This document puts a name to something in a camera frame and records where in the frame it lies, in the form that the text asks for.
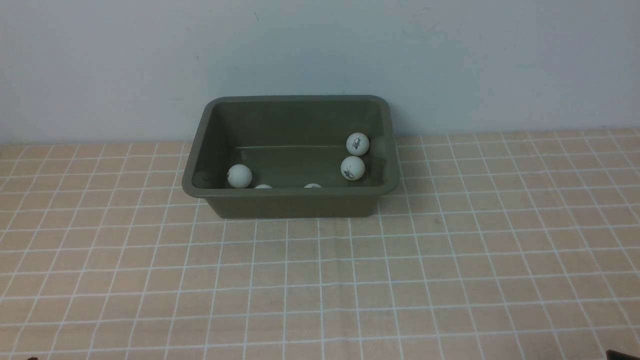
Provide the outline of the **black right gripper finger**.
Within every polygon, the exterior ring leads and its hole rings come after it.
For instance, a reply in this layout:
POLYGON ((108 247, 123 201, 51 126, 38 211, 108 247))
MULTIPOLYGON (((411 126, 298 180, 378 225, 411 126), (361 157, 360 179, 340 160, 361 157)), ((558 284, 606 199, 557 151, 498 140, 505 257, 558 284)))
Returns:
POLYGON ((615 350, 607 350, 606 360, 640 360, 640 358, 615 350))

